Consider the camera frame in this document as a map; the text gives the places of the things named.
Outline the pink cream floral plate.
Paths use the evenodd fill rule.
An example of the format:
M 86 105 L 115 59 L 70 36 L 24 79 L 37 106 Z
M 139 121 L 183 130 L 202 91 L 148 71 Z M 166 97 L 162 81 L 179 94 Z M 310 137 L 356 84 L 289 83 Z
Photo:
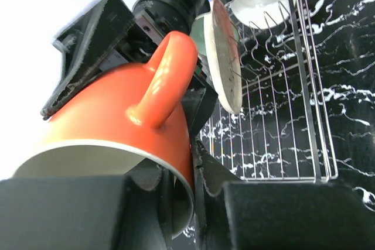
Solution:
M 242 107 L 240 55 L 233 25 L 221 0 L 212 0 L 204 17 L 204 43 L 214 90 L 222 107 L 239 114 Z

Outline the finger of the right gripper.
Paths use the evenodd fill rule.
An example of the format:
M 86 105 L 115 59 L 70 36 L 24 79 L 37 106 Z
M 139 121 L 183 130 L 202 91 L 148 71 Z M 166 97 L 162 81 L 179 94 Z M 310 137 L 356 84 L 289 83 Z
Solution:
M 53 46 L 62 54 L 62 72 L 40 111 L 44 120 L 88 84 L 132 26 L 134 16 L 122 0 L 99 0 L 56 35 Z
M 190 83 L 181 100 L 190 136 L 196 136 L 211 117 L 217 97 L 207 82 Z

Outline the orange and white bowl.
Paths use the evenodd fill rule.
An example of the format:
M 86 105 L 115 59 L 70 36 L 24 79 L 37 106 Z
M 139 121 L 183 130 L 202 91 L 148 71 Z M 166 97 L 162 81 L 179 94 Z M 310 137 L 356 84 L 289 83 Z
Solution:
M 232 0 L 233 15 L 244 25 L 254 29 L 271 29 L 290 17 L 289 0 Z

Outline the orange mug white inside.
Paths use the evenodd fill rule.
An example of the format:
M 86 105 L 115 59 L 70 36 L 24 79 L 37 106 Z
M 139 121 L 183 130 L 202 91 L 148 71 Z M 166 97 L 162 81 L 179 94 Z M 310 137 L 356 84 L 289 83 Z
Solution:
M 197 63 L 186 34 L 170 32 L 146 63 L 118 66 L 81 90 L 49 120 L 15 177 L 124 174 L 148 159 L 168 169 L 182 199 L 173 210 L 177 237 L 193 217 L 192 153 L 182 107 Z

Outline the green ceramic bowl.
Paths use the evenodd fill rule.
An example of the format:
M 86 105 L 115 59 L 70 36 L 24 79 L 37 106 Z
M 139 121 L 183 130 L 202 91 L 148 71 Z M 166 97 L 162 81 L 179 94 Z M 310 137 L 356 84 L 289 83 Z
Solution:
M 198 53 L 205 56 L 204 15 L 200 15 L 193 22 L 190 37 L 194 40 Z

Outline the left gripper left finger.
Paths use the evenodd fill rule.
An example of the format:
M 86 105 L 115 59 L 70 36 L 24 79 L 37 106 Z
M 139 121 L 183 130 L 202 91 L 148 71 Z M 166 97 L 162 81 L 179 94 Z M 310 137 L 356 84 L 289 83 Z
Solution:
M 2 249 L 168 249 L 172 174 L 1 181 Z

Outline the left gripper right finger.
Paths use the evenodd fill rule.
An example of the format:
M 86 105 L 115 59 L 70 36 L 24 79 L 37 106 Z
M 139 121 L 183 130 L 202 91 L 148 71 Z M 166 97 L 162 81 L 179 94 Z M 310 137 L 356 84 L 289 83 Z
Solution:
M 245 182 L 192 142 L 197 249 L 373 249 L 374 221 L 333 182 Z

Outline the metal wire dish rack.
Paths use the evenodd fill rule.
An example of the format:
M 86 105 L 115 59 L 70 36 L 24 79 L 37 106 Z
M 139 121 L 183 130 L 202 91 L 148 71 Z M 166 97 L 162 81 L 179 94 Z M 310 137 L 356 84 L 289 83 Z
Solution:
M 308 1 L 286 0 L 261 17 L 265 29 L 231 16 L 243 103 L 238 114 L 216 104 L 200 140 L 245 181 L 333 180 L 338 167 Z

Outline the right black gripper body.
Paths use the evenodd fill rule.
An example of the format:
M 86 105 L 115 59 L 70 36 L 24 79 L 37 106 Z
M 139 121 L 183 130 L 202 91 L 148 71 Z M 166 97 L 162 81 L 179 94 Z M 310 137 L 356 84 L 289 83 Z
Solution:
M 148 12 L 142 12 L 136 16 L 134 26 L 115 47 L 116 51 L 127 62 L 139 61 L 145 63 L 164 38 L 166 33 L 151 18 Z M 210 87 L 208 70 L 202 62 L 202 56 L 198 55 L 197 66 L 190 88 Z

